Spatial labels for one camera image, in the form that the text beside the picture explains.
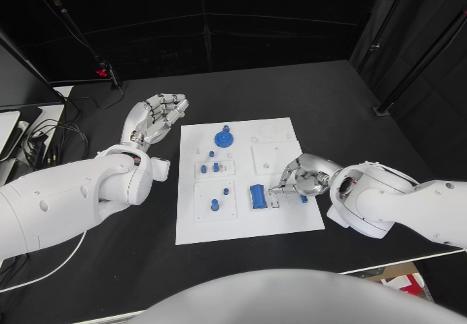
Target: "robotic hand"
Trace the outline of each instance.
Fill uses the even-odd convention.
[[[295,171],[297,184],[285,184]],[[467,248],[467,183],[419,184],[402,172],[364,162],[341,168],[302,154],[288,165],[271,191],[315,196],[330,191],[327,216],[371,238],[383,238],[393,223],[412,228],[428,240]]]
[[[0,260],[80,234],[148,196],[164,181],[168,161],[145,151],[184,116],[181,94],[158,94],[132,107],[121,144],[90,160],[40,170],[0,187]]]

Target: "white cable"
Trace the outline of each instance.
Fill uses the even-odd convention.
[[[370,165],[371,167],[382,167],[387,171],[390,171],[396,176],[402,177],[408,181],[413,182],[415,184],[420,184],[412,177],[409,177],[405,173],[395,170],[392,167],[386,167],[386,165],[380,164],[379,162],[369,162],[366,161],[363,164]]]
[[[1,289],[0,290],[0,293],[3,293],[3,292],[7,292],[8,290],[13,290],[13,289],[17,289],[17,288],[20,288],[20,287],[24,287],[26,285],[30,285],[30,284],[33,284],[34,282],[37,282],[37,281],[40,281],[41,279],[46,279],[63,266],[64,266],[64,263],[70,260],[70,257],[73,256],[73,254],[76,253],[76,251],[77,251],[77,248],[79,248],[79,246],[80,246],[80,243],[82,243],[82,240],[83,240],[83,238],[85,238],[85,232],[82,233],[82,237],[80,237],[80,240],[79,240],[79,243],[77,243],[77,245],[76,245],[76,247],[75,247],[75,250],[73,250],[73,252],[70,253],[70,255],[69,255],[69,257],[67,257],[67,259],[64,260],[64,262],[57,266],[57,268],[47,274],[47,275],[44,275],[43,277],[40,277],[40,278],[37,278],[36,280],[31,280],[31,281],[28,281],[28,282],[26,282],[26,283],[21,283],[20,285],[17,285],[17,286],[13,286],[13,287],[8,287],[8,288],[5,288],[5,289]]]

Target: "computer monitor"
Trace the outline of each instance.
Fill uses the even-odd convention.
[[[40,74],[0,35],[0,111],[63,103]]]

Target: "black table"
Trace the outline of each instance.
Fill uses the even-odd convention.
[[[327,217],[322,231],[174,244],[180,125],[289,117],[305,153],[341,165],[379,161],[419,181],[432,179],[392,118],[373,115],[379,102],[348,62],[134,80],[125,82],[124,91],[124,100],[108,110],[76,101],[90,152],[118,144],[124,119],[138,101],[161,92],[183,93],[190,100],[186,117],[148,150],[150,156],[171,162],[168,179],[154,182],[141,206],[113,214],[88,231],[57,273],[0,295],[1,323],[72,323],[142,310],[201,282],[245,271],[299,268],[338,273],[455,250],[400,225],[377,240]],[[92,84],[76,86],[70,97],[93,97],[106,105],[118,92],[108,84]],[[79,158],[80,145],[76,137],[66,160]],[[320,196],[317,201],[324,214],[330,198]],[[28,266],[10,284],[49,273],[77,240],[31,253]]]

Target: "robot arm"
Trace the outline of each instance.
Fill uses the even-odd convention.
[[[168,161],[150,159],[145,151],[186,108],[181,94],[137,103],[119,145],[93,159],[33,172],[0,187],[0,260],[62,243],[142,203],[152,180],[164,181],[168,173]]]
[[[285,184],[292,171],[297,184]],[[428,240],[467,247],[467,183],[419,184],[379,163],[344,169],[302,154],[286,166],[275,193],[315,196],[330,192],[327,216],[371,238],[383,238],[393,223],[412,228]]]

